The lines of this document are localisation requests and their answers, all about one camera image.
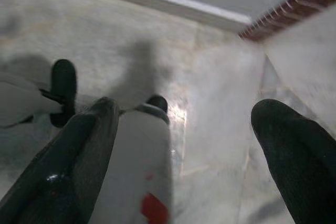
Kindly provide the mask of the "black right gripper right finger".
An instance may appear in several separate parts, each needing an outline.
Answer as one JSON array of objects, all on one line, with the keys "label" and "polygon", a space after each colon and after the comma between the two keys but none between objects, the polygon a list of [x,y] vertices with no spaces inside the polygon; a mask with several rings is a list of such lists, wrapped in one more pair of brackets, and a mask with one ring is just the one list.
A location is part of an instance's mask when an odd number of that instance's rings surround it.
[{"label": "black right gripper right finger", "polygon": [[335,139],[286,104],[264,99],[251,125],[295,223],[335,223]]}]

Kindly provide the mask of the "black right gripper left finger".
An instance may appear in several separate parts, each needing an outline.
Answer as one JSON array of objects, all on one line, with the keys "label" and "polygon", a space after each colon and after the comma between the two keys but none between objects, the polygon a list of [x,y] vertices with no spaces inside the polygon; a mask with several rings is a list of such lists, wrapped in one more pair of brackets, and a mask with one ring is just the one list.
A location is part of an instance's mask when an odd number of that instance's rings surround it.
[{"label": "black right gripper left finger", "polygon": [[107,172],[119,107],[103,97],[74,115],[1,200],[1,223],[88,223]]}]

